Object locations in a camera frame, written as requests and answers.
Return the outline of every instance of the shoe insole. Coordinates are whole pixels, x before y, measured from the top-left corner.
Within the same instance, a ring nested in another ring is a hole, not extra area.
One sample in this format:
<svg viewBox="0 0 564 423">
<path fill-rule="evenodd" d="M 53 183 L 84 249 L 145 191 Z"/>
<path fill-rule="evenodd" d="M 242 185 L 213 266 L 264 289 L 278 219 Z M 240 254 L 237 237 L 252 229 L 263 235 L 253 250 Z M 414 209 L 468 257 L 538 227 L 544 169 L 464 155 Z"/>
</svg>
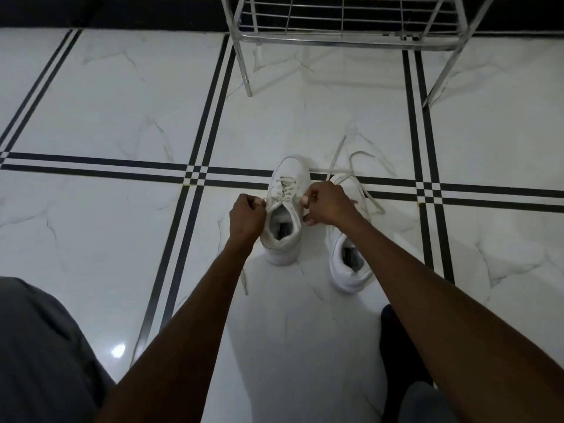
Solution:
<svg viewBox="0 0 564 423">
<path fill-rule="evenodd" d="M 276 240 L 282 240 L 286 236 L 290 236 L 294 231 L 294 223 L 290 212 L 284 207 L 277 207 L 270 216 L 268 229 Z"/>
<path fill-rule="evenodd" d="M 345 242 L 341 256 L 343 258 L 343 263 L 346 266 L 349 266 L 354 272 L 357 272 L 364 267 L 364 258 L 362 258 L 358 249 L 353 246 L 349 240 Z"/>
</svg>

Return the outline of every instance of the metal shoe rack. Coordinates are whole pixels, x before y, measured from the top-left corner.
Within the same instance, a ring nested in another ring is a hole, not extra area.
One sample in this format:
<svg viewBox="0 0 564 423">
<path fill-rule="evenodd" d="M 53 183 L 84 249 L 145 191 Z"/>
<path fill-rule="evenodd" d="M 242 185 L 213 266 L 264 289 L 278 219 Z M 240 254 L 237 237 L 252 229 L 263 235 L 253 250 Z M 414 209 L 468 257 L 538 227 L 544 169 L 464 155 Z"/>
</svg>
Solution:
<svg viewBox="0 0 564 423">
<path fill-rule="evenodd" d="M 247 96 L 240 42 L 452 51 L 427 95 L 431 105 L 493 0 L 470 23 L 462 0 L 222 0 Z"/>
</svg>

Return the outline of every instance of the hand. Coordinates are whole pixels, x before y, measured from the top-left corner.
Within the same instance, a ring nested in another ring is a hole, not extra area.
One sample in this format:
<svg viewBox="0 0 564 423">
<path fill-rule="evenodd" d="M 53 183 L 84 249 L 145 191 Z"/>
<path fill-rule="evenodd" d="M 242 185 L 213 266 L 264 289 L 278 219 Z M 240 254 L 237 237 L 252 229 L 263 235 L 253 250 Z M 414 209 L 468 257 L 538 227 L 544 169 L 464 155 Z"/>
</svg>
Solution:
<svg viewBox="0 0 564 423">
<path fill-rule="evenodd" d="M 229 212 L 229 240 L 227 244 L 251 252 L 264 230 L 266 202 L 260 197 L 240 194 Z"/>
<path fill-rule="evenodd" d="M 343 188 L 331 181 L 311 184 L 300 203 L 310 210 L 303 217 L 308 226 L 323 223 L 341 229 L 344 221 L 359 215 Z"/>
</svg>

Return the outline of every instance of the white sneaker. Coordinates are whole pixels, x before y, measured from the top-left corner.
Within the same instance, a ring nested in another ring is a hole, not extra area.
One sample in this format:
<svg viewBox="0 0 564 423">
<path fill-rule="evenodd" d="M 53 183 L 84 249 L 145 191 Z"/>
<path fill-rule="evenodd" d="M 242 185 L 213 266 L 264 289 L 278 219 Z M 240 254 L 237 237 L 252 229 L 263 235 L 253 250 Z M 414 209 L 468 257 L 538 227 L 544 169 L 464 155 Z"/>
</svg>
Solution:
<svg viewBox="0 0 564 423">
<path fill-rule="evenodd" d="M 276 266 L 287 266 L 298 258 L 303 215 L 300 199 L 309 184 L 309 170 L 299 156 L 286 157 L 272 174 L 261 242 L 266 259 Z"/>
<path fill-rule="evenodd" d="M 361 184 L 351 174 L 337 174 L 330 180 L 342 186 L 356 210 L 370 220 Z M 336 290 L 356 294 L 372 277 L 372 270 L 349 238 L 337 227 L 327 226 L 326 245 L 329 249 L 329 280 Z"/>
</svg>

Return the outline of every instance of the marble floor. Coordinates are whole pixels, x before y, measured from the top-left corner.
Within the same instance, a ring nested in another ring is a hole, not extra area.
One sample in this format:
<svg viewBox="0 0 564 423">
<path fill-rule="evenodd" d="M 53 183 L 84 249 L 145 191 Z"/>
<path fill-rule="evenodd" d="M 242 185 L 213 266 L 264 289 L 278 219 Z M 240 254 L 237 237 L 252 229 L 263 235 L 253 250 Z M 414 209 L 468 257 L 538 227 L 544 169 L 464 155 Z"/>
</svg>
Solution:
<svg viewBox="0 0 564 423">
<path fill-rule="evenodd" d="M 564 365 L 564 42 L 475 38 L 447 54 L 243 44 L 221 34 L 0 30 L 0 267 L 53 294 L 119 380 L 197 285 L 241 192 L 281 155 L 354 169 L 373 224 Z M 319 180 L 319 174 L 312 174 Z M 379 421 L 377 283 L 255 246 L 203 421 Z"/>
</svg>

